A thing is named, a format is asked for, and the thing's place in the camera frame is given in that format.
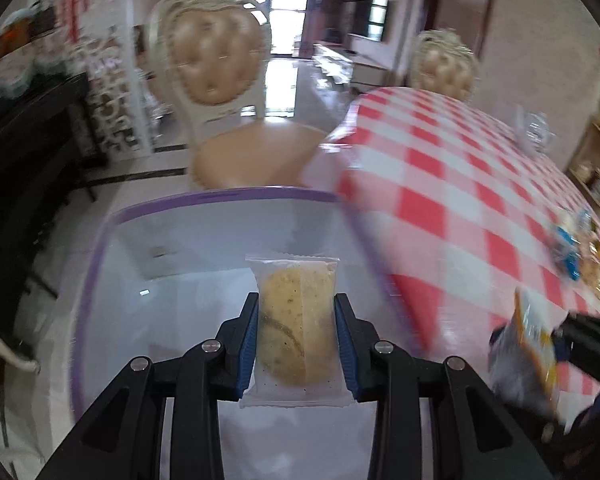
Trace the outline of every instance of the television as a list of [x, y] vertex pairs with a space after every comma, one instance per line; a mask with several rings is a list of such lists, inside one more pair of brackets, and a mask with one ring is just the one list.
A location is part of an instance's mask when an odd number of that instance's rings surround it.
[[389, 0], [352, 0], [344, 10], [344, 32], [382, 41]]

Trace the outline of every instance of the tufted chair back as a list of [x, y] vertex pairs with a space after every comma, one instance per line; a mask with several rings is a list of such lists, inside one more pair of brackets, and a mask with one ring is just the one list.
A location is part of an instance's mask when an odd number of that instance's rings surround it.
[[474, 53], [452, 30], [426, 30], [416, 40], [410, 86], [468, 101], [477, 77]]
[[193, 143], [206, 140], [204, 123], [245, 106], [264, 117], [271, 31], [255, 0], [162, 0], [152, 11], [148, 44], [160, 88]]

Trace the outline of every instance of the brown curtain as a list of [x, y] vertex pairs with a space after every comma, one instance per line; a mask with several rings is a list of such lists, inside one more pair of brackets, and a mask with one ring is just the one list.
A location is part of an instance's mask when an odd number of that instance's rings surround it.
[[328, 28], [340, 28], [340, 13], [344, 0], [307, 0], [300, 57], [314, 54], [314, 43], [323, 40]]

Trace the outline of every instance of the metal bolt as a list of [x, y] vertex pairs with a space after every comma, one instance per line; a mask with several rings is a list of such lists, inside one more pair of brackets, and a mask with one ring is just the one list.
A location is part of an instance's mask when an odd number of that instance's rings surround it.
[[209, 354], [211, 354], [213, 352], [217, 352], [221, 348], [222, 348], [222, 343], [219, 342], [217, 339], [207, 339], [205, 342], [202, 343], [203, 351], [205, 351]]
[[464, 359], [459, 357], [450, 357], [446, 360], [446, 365], [452, 370], [459, 372], [460, 370], [464, 370], [466, 363], [464, 362]]
[[374, 349], [379, 354], [390, 354], [394, 351], [394, 345], [389, 343], [388, 341], [378, 341], [374, 345]]
[[542, 428], [542, 435], [540, 437], [540, 440], [542, 441], [542, 443], [548, 444], [549, 442], [551, 442], [551, 439], [554, 437], [554, 432], [555, 432], [554, 425], [551, 423], [546, 424], [544, 426], [544, 428]]
[[131, 361], [131, 369], [135, 372], [139, 372], [144, 370], [149, 365], [149, 359], [146, 357], [136, 357], [133, 361]]

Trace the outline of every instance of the chair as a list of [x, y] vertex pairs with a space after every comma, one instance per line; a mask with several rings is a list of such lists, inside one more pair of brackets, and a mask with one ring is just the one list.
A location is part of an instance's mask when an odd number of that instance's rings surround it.
[[[264, 117], [271, 31], [255, 0], [162, 0], [152, 12], [148, 43], [162, 94], [188, 129], [196, 183], [209, 189], [301, 185], [299, 174], [325, 133]], [[207, 123], [247, 106], [255, 108], [254, 120], [209, 133]]]
[[468, 101], [477, 72], [474, 53], [460, 42], [454, 31], [425, 30], [416, 39], [409, 70], [412, 88]]

